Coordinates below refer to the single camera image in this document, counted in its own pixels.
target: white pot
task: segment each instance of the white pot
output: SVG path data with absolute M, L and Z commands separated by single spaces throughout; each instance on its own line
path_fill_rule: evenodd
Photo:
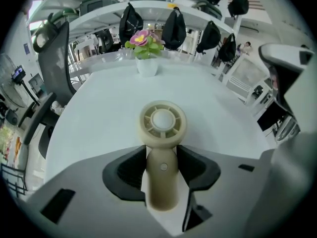
M 138 72 L 143 77 L 153 77 L 157 73 L 158 63 L 156 59 L 136 59 Z

